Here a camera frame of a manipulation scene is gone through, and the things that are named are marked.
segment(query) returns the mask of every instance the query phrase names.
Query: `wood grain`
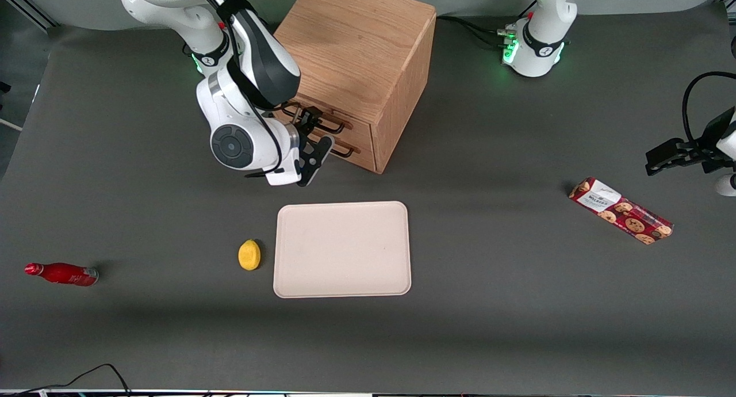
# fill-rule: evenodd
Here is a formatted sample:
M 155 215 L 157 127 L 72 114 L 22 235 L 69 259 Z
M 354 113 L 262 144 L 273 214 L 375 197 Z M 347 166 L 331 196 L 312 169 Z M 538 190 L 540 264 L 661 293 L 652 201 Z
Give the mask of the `wood grain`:
M 297 0 L 276 31 L 300 95 L 378 122 L 434 7 L 414 0 Z
M 375 148 L 376 172 L 381 174 L 394 153 L 399 138 L 407 126 L 409 118 L 427 85 L 429 59 L 434 40 L 436 18 L 428 20 L 424 32 L 417 40 L 412 56 L 399 77 L 396 87 L 381 113 L 379 122 L 371 125 Z
M 296 100 L 350 125 L 335 137 L 350 163 L 386 168 L 427 83 L 435 19 L 414 0 L 297 0 L 276 31 L 302 71 Z

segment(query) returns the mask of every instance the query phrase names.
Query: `robotic arm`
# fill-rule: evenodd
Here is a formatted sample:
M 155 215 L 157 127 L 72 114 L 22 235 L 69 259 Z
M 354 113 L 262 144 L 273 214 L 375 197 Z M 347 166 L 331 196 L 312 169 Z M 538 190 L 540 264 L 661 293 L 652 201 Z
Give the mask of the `robotic arm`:
M 502 63 L 525 77 L 541 77 L 559 61 L 563 39 L 578 16 L 578 4 L 569 0 L 536 0 L 534 16 L 523 17 L 500 30 L 507 50 Z
M 175 30 L 205 76 L 197 100 L 210 124 L 210 148 L 221 164 L 271 185 L 311 182 L 334 145 L 311 129 L 266 117 L 297 94 L 297 63 L 246 0 L 121 0 L 128 13 Z M 202 5 L 216 9 L 227 30 Z
M 736 197 L 736 106 L 726 109 L 710 121 L 699 138 L 692 136 L 689 126 L 688 103 L 692 88 L 703 79 L 722 77 L 736 79 L 731 72 L 705 72 L 689 83 L 683 95 L 683 127 L 688 142 L 670 138 L 646 153 L 646 173 L 649 176 L 673 167 L 701 164 L 703 172 L 710 174 L 719 169 L 731 169 L 715 182 L 715 190 L 722 196 Z

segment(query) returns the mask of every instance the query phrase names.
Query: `plastic tray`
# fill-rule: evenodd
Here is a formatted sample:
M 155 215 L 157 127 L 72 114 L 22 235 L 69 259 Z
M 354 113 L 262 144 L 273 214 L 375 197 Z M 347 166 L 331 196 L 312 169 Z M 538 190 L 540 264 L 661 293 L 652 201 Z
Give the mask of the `plastic tray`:
M 275 255 L 274 292 L 280 297 L 403 295 L 412 287 L 407 206 L 284 206 Z

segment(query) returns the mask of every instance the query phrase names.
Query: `black cable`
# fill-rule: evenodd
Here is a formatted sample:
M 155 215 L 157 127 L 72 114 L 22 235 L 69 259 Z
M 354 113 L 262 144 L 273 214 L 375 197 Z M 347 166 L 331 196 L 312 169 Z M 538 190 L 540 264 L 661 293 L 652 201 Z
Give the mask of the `black cable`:
M 437 19 L 439 19 L 439 20 L 449 20 L 450 22 L 457 22 L 457 23 L 460 23 L 461 25 L 464 25 L 464 26 L 468 26 L 470 28 L 473 28 L 473 29 L 477 30 L 478 32 L 492 33 L 493 35 L 495 35 L 495 33 L 496 33 L 496 30 L 491 30 L 489 28 L 482 28 L 479 25 L 476 25 L 476 23 L 473 23 L 470 20 L 461 19 L 460 17 L 442 15 L 442 16 L 437 16 Z
M 271 112 L 277 112 L 281 111 L 284 108 L 289 108 L 290 106 L 296 106 L 296 102 L 284 102 L 281 105 L 274 106 L 273 108 L 261 108 L 260 106 L 256 106 L 257 109 L 260 109 L 261 111 L 271 111 Z
M 481 35 L 479 35 L 478 32 L 476 32 L 476 30 L 481 30 L 482 33 L 495 33 L 495 32 L 491 32 L 491 30 L 489 29 L 482 28 L 478 25 L 468 22 L 467 20 L 461 19 L 459 17 L 454 17 L 454 16 L 438 16 L 437 19 L 457 22 L 460 25 L 462 25 L 462 27 L 464 27 L 466 30 L 468 30 L 468 32 L 470 32 L 471 35 L 476 37 L 478 40 L 483 41 L 483 43 L 485 43 L 486 45 L 493 46 L 493 47 L 497 46 L 497 43 L 493 43 L 492 41 L 487 40 L 485 37 L 482 37 Z
M 31 388 L 31 389 L 25 390 L 25 391 L 16 392 L 15 394 L 11 394 L 11 395 L 23 395 L 23 394 L 28 394 L 29 392 L 34 392 L 34 391 L 39 391 L 39 390 L 45 390 L 47 388 L 63 388 L 63 387 L 69 387 L 72 384 L 74 384 L 74 382 L 76 382 L 78 379 L 81 379 L 82 377 L 86 376 L 87 374 L 91 373 L 92 371 L 96 371 L 96 370 L 98 370 L 98 369 L 100 369 L 102 367 L 110 367 L 113 370 L 113 372 L 115 372 L 115 375 L 118 376 L 118 379 L 120 380 L 120 384 L 122 384 L 123 389 L 125 390 L 126 396 L 127 397 L 131 397 L 131 392 L 132 392 L 131 388 L 128 387 L 128 384 L 125 382 L 125 380 L 123 379 L 123 376 L 120 375 L 120 373 L 115 368 L 115 366 L 112 365 L 112 364 L 110 364 L 110 363 L 100 364 L 100 365 L 96 366 L 95 368 L 93 368 L 91 370 L 84 371 L 84 373 L 81 373 L 81 374 L 79 374 L 79 376 L 74 377 L 73 380 L 69 381 L 66 384 L 49 384 L 49 385 L 45 385 L 45 386 L 41 386 L 41 387 Z
M 218 4 L 216 4 L 216 2 L 214 0 L 207 0 L 207 1 L 211 4 L 211 6 L 213 6 L 214 8 L 217 8 Z M 239 48 L 237 47 L 237 38 L 235 37 L 235 33 L 232 31 L 232 20 L 234 20 L 234 19 L 235 19 L 235 17 L 232 16 L 231 19 L 230 19 L 231 21 L 224 22 L 224 23 L 228 27 L 228 35 L 229 35 L 229 38 L 231 38 L 231 43 L 232 43 L 232 58 L 236 62 L 237 69 L 240 70 L 240 59 L 239 59 L 240 51 L 239 51 Z M 283 154 L 281 154 L 281 145 L 278 143 L 278 139 L 276 138 L 276 135 L 274 135 L 274 132 L 271 131 L 271 128 L 269 128 L 268 124 L 266 124 L 266 122 L 263 119 L 263 117 L 260 116 L 260 112 L 258 112 L 258 110 L 256 109 L 255 105 L 253 105 L 253 103 L 250 101 L 250 98 L 248 98 L 248 95 L 245 94 L 245 93 L 243 93 L 243 97 L 248 102 L 248 104 L 250 105 L 250 107 L 253 108 L 253 112 L 255 112 L 255 116 L 258 118 L 258 121 L 260 121 L 260 124 L 266 129 L 266 132 L 269 133 L 269 137 L 271 137 L 271 140 L 273 140 L 274 145 L 276 146 L 276 153 L 278 154 L 278 163 L 276 164 L 276 167 L 274 167 L 274 168 L 272 168 L 272 169 L 270 169 L 268 171 L 261 171 L 261 172 L 258 172 L 258 173 L 246 174 L 246 176 L 245 176 L 247 178 L 250 178 L 250 177 L 263 177 L 266 174 L 271 173 L 271 172 L 274 172 L 274 171 L 276 171 L 276 169 L 279 169 L 279 167 L 281 167 L 281 163 L 283 163 Z
M 685 89 L 685 93 L 683 95 L 683 127 L 685 129 L 685 135 L 688 137 L 689 142 L 692 143 L 692 146 L 694 147 L 698 155 L 702 156 L 702 158 L 706 159 L 708 162 L 716 164 L 716 166 L 722 166 L 722 167 L 729 168 L 731 167 L 729 163 L 726 163 L 726 161 L 716 161 L 711 156 L 707 155 L 705 151 L 703 151 L 700 148 L 699 145 L 697 145 L 695 138 L 692 137 L 691 128 L 689 127 L 689 118 L 688 118 L 689 95 L 691 95 L 692 88 L 694 88 L 698 82 L 708 77 L 722 77 L 722 78 L 736 79 L 736 74 L 732 74 L 731 72 L 719 72 L 719 71 L 705 72 L 705 74 L 697 75 L 696 78 L 691 80 L 688 87 Z
M 534 0 L 533 2 L 531 2 L 531 4 L 529 6 L 527 6 L 526 9 L 524 9 L 523 12 L 519 13 L 519 16 L 518 17 L 519 18 L 524 17 L 524 14 L 526 14 L 526 12 L 528 12 L 529 9 L 531 9 L 532 7 L 534 7 L 535 4 L 536 4 L 536 0 Z

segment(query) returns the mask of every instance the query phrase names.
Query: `cookie box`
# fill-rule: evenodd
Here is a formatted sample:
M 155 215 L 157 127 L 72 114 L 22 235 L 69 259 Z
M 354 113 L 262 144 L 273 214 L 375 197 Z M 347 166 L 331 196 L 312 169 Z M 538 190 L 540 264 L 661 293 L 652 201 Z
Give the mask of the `cookie box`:
M 621 196 L 593 177 L 578 184 L 570 193 L 570 198 L 645 245 L 651 245 L 672 234 L 672 223 Z

